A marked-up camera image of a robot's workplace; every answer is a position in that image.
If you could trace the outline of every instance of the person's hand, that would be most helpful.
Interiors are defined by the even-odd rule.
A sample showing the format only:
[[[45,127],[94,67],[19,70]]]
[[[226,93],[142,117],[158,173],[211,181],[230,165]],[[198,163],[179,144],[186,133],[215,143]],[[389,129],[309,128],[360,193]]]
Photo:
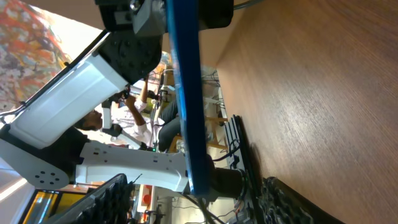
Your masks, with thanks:
[[[134,103],[136,102],[136,97],[134,96],[129,96],[124,103],[128,108],[132,108],[134,106]]]

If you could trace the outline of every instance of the brown wooden surface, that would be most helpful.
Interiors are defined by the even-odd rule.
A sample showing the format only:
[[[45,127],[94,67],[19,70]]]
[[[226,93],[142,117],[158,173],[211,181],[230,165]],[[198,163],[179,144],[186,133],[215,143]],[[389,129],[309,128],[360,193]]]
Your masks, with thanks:
[[[218,69],[263,176],[346,223],[398,223],[398,1],[265,0]]]

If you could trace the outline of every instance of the man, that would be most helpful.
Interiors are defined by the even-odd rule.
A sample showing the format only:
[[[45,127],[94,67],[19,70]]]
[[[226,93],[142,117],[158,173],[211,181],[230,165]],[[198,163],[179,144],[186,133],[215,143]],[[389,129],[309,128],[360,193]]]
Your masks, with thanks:
[[[125,106],[112,111],[113,124],[119,124],[125,132],[142,141],[147,146],[159,143],[159,150],[167,150],[173,138],[181,132],[180,119],[177,117],[177,102],[174,100],[161,112],[153,123],[144,118],[140,112],[147,106],[148,78],[145,80],[139,98],[133,96],[124,100]],[[102,128],[102,114],[93,110],[79,120],[75,127],[85,131],[96,131]]]

